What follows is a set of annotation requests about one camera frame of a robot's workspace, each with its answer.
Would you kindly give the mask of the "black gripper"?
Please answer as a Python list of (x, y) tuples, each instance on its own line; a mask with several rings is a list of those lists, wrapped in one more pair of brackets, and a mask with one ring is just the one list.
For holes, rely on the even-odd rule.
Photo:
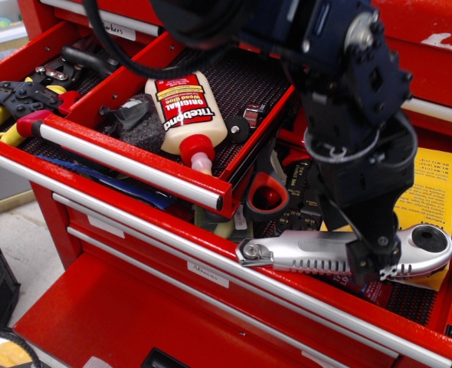
[(352, 227), (346, 244), (352, 278), (370, 284), (399, 259), (395, 203), (414, 181), (418, 138), (401, 111), (357, 153), (316, 141), (305, 134), (305, 146), (319, 170), (319, 207), (329, 231)]

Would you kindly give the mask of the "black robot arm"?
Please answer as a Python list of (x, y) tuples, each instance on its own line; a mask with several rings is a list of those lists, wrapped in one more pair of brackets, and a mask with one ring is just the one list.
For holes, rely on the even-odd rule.
[(313, 189), (359, 283), (395, 275), (403, 251), (395, 203), (414, 181), (416, 133), (402, 112), (412, 76), (390, 51), (368, 1), (154, 1), (165, 29), (192, 48), (234, 41), (278, 56), (306, 113)]

